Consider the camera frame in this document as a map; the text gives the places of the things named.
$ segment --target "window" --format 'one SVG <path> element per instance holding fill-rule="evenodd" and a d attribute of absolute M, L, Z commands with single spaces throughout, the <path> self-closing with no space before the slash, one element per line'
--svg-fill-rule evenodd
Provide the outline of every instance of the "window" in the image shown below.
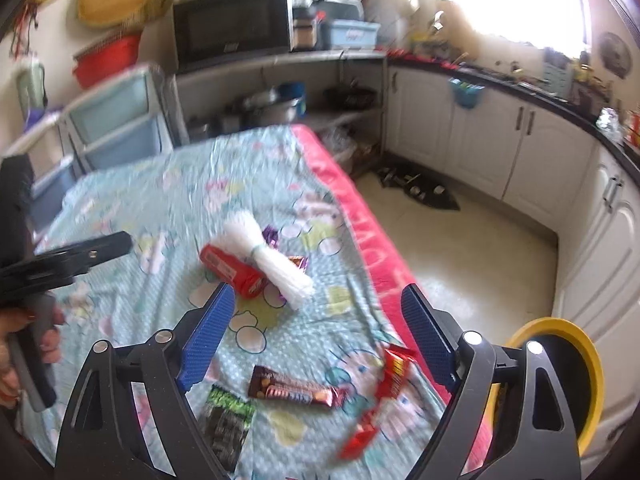
<path fill-rule="evenodd" d="M 581 0 L 454 1 L 482 34 L 548 46 L 569 57 L 578 57 L 584 48 Z"/>

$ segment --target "green snack package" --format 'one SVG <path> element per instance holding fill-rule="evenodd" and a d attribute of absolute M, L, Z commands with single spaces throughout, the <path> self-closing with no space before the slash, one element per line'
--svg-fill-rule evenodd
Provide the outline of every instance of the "green snack package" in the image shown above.
<path fill-rule="evenodd" d="M 255 407 L 218 386 L 212 386 L 200 415 L 200 429 L 220 465 L 236 470 Z"/>

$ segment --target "yellow ring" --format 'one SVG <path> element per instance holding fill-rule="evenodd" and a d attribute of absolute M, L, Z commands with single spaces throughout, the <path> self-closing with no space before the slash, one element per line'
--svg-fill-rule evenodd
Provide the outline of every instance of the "yellow ring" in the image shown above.
<path fill-rule="evenodd" d="M 591 403 L 587 413 L 587 420 L 584 423 L 582 432 L 578 435 L 578 452 L 582 456 L 591 443 L 602 414 L 604 373 L 600 357 L 591 339 L 579 327 L 558 317 L 541 317 L 527 323 L 511 336 L 505 346 L 521 348 L 524 343 L 538 335 L 556 335 L 564 338 L 580 352 L 587 366 L 591 384 Z M 484 410 L 485 420 L 491 427 L 494 426 L 495 404 L 499 389 L 499 384 L 494 384 L 491 387 L 486 409 Z"/>

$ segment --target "cabinet door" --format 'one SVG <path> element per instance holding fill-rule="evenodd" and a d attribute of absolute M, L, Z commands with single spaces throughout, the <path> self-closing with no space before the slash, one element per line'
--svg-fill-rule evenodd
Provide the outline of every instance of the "cabinet door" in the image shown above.
<path fill-rule="evenodd" d="M 636 274 L 636 283 L 640 275 Z M 600 423 L 582 457 L 582 477 L 587 476 L 611 450 L 640 400 L 640 352 L 635 349 L 640 326 L 640 296 L 614 301 L 608 308 L 617 319 L 596 318 L 585 331 L 596 345 L 604 371 L 605 399 Z"/>
<path fill-rule="evenodd" d="M 562 287 L 567 274 L 578 264 L 585 247 L 593 239 L 602 216 L 607 213 L 603 202 L 605 191 L 610 191 L 607 186 L 619 174 L 620 167 L 613 156 L 600 143 L 596 143 L 580 191 L 558 229 L 556 290 Z"/>
<path fill-rule="evenodd" d="M 582 457 L 583 477 L 609 452 L 640 399 L 640 352 L 634 348 L 640 327 L 640 193 L 609 153 L 597 159 L 578 196 L 591 189 L 584 193 L 591 201 L 574 208 L 584 221 L 577 224 L 581 239 L 572 243 L 583 248 L 558 287 L 553 312 L 586 332 L 604 371 L 602 418 Z M 607 190 L 607 198 L 613 197 L 609 209 L 602 195 L 611 176 L 623 184 Z"/>
<path fill-rule="evenodd" d="M 632 182 L 625 183 L 558 288 L 555 316 L 589 329 L 589 336 L 595 337 L 616 322 L 625 308 L 620 305 L 634 293 L 628 284 L 640 266 L 639 223 L 638 190 Z M 592 323 L 604 328 L 591 328 Z"/>
<path fill-rule="evenodd" d="M 387 149 L 442 171 L 452 106 L 453 97 L 446 76 L 419 70 L 392 69 Z"/>
<path fill-rule="evenodd" d="M 595 140 L 578 126 L 529 107 L 504 201 L 558 231 L 584 177 Z"/>
<path fill-rule="evenodd" d="M 445 173 L 501 199 L 518 151 L 525 104 L 482 90 L 478 105 L 454 105 Z"/>

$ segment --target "green kettle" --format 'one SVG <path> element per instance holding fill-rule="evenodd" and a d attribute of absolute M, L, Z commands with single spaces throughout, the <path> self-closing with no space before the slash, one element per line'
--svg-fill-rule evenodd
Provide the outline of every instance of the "green kettle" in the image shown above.
<path fill-rule="evenodd" d="M 35 56 L 21 60 L 15 82 L 22 116 L 26 120 L 29 110 L 44 110 L 47 107 L 47 92 L 44 88 L 44 66 Z"/>

